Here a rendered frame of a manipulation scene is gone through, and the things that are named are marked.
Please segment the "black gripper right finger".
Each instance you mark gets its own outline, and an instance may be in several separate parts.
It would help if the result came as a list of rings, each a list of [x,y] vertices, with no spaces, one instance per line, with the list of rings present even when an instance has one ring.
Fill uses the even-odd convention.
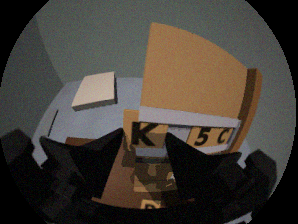
[[[172,164],[174,179],[180,201],[188,201],[193,198],[194,192],[200,189],[202,184],[212,179],[217,169],[237,163],[241,152],[223,153],[223,155],[206,155],[206,153],[192,148],[185,141],[166,132],[165,136],[166,152],[169,155],[170,164]]]

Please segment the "tan cardboard-coloured slanted board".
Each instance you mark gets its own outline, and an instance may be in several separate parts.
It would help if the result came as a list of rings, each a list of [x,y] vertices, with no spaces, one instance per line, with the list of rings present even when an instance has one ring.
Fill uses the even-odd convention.
[[[238,152],[254,120],[263,73],[243,67],[220,45],[193,32],[150,23],[142,81],[140,117],[169,123],[168,131],[188,139],[192,125],[231,127],[226,145],[196,148],[206,155]],[[136,148],[134,192],[176,190],[166,144]]]

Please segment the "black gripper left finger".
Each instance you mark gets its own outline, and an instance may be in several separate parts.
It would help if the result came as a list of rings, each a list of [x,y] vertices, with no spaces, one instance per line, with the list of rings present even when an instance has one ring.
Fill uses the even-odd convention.
[[[112,172],[110,169],[116,161],[117,152],[120,151],[122,139],[124,139],[124,129],[118,128],[116,131],[109,132],[108,135],[82,144],[80,147],[61,144],[59,141],[56,143],[51,137],[40,139],[40,145],[48,159],[51,157],[56,163],[71,168],[77,173],[86,188],[93,193],[92,197],[101,198],[106,181]]]

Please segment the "beige flat square slab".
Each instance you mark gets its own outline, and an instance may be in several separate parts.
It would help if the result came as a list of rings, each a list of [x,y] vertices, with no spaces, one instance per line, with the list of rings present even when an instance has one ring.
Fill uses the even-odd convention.
[[[82,109],[102,107],[102,105],[116,104],[116,84],[114,72],[98,73],[98,75],[84,76],[84,80],[77,89],[72,104],[74,112]]]

